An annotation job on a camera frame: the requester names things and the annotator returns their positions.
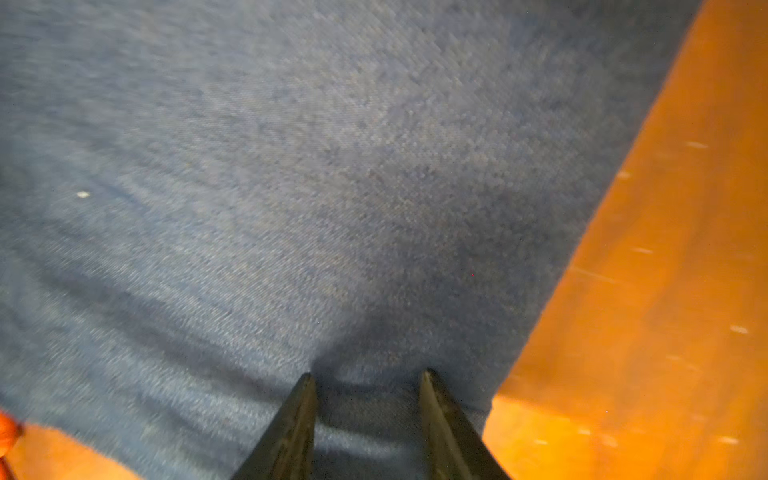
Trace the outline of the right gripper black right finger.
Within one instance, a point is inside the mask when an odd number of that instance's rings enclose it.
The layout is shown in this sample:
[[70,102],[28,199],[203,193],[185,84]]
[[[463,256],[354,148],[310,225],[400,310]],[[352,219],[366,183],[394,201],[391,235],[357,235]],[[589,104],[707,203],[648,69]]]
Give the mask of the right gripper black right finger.
[[428,479],[510,479],[432,369],[421,375],[419,409]]

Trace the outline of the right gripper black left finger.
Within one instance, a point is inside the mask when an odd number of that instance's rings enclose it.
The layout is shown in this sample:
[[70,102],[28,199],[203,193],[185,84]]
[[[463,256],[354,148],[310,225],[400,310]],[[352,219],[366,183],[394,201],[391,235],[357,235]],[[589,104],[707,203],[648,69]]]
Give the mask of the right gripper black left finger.
[[303,374],[232,480],[307,480],[311,477],[317,387]]

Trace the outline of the blue denim trousers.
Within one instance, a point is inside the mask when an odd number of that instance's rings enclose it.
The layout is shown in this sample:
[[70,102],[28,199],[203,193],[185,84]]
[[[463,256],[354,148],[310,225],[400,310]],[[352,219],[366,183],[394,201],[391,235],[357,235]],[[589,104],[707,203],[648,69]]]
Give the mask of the blue denim trousers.
[[476,428],[695,1],[5,1],[1,407],[227,479],[303,373],[318,479]]

